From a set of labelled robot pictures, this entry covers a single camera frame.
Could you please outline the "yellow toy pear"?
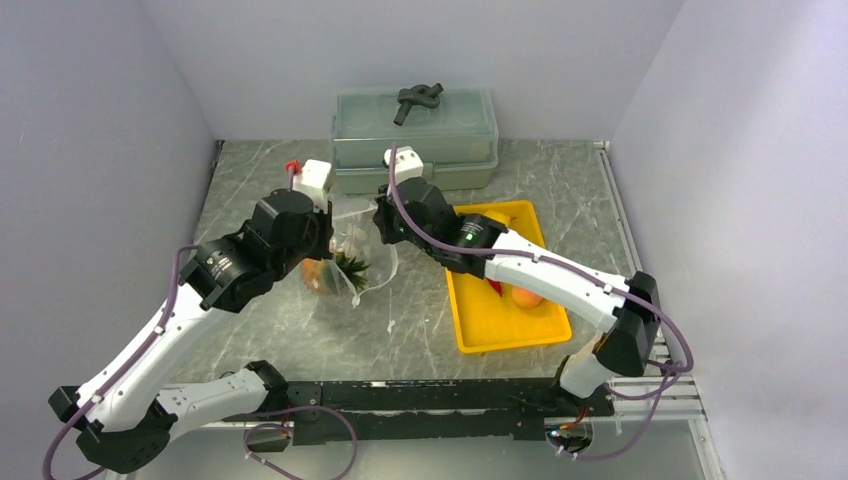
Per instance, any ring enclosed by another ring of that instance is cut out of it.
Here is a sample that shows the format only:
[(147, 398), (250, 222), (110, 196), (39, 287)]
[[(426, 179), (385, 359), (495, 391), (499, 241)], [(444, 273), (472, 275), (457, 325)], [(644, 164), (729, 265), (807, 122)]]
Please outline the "yellow toy pear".
[(484, 212), (483, 215), (493, 221), (503, 224), (505, 227), (509, 227), (512, 222), (512, 217), (510, 215), (496, 210), (488, 210)]

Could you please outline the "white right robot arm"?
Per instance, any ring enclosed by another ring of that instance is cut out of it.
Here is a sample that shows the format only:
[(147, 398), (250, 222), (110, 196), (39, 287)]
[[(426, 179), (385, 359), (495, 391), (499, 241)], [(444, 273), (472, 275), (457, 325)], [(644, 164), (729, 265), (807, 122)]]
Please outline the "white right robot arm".
[(374, 223), (386, 244), (409, 242), (448, 271), (520, 287), (558, 304), (598, 336), (568, 356), (556, 374), (551, 401), (574, 415), (614, 377), (641, 377), (660, 318), (656, 279), (591, 271), (482, 214), (458, 214), (441, 191), (420, 177), (384, 184)]

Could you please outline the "clear zip top bag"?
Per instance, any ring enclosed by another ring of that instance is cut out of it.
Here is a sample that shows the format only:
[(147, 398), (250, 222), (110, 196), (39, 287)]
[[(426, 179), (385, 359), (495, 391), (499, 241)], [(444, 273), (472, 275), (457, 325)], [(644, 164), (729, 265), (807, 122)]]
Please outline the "clear zip top bag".
[(356, 308), (365, 296), (395, 278), (398, 252), (395, 246), (382, 242), (373, 223), (376, 211), (376, 203), (365, 197), (335, 198), (331, 257), (306, 259), (300, 264), (301, 280), (307, 289)]

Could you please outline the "pink toy peach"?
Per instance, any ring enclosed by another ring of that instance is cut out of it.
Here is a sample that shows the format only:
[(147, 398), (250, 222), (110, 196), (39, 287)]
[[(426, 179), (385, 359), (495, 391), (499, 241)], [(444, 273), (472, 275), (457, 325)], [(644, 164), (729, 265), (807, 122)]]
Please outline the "pink toy peach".
[(523, 309), (536, 308), (544, 301), (540, 295), (517, 286), (511, 288), (511, 298), (518, 307)]

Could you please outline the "yellow plastic tray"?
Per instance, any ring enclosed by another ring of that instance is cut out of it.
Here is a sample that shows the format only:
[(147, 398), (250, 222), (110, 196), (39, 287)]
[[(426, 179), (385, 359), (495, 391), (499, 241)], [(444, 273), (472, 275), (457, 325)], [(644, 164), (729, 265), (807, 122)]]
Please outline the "yellow plastic tray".
[[(488, 210), (512, 217), (509, 228), (530, 242), (544, 246), (545, 240), (535, 208), (528, 200), (458, 205), (458, 214), (483, 214)], [(464, 354), (549, 346), (572, 338), (566, 310), (550, 301), (533, 309), (518, 307), (511, 288), (502, 286), (498, 296), (485, 280), (472, 275), (445, 272), (458, 349)]]

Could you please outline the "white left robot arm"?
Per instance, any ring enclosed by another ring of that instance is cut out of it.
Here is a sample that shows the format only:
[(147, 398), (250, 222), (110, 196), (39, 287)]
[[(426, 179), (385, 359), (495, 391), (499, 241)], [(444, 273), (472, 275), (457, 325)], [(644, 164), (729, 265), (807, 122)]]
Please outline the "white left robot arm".
[(160, 310), (100, 373), (49, 399), (65, 430), (98, 471), (131, 473), (172, 440), (207, 423), (256, 413), (279, 417), (288, 383), (268, 362), (253, 361), (220, 380), (176, 391), (164, 387), (201, 339), (268, 293), (305, 259), (330, 257), (332, 204), (322, 188), (271, 192), (241, 227), (191, 247), (177, 261)]

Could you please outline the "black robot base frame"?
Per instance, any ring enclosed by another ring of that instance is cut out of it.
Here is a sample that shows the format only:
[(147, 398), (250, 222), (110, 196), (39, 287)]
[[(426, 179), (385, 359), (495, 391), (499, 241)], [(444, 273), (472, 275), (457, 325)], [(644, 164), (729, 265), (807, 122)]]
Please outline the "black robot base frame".
[[(285, 416), (283, 410), (293, 408)], [(297, 446), (344, 441), (466, 437), (541, 440), (545, 430), (577, 417), (614, 413), (604, 389), (573, 403), (553, 394), (548, 378), (462, 380), (292, 381), (288, 398), (231, 422), (293, 424)]]

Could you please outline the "orange toy pineapple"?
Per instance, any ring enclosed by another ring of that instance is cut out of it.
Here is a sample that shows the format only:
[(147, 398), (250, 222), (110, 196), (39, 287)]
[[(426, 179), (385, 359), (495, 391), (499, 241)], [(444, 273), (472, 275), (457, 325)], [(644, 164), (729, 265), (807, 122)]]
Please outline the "orange toy pineapple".
[(324, 295), (341, 295), (363, 291), (368, 285), (369, 268), (365, 260), (337, 251), (332, 259), (303, 260), (300, 274), (308, 289)]

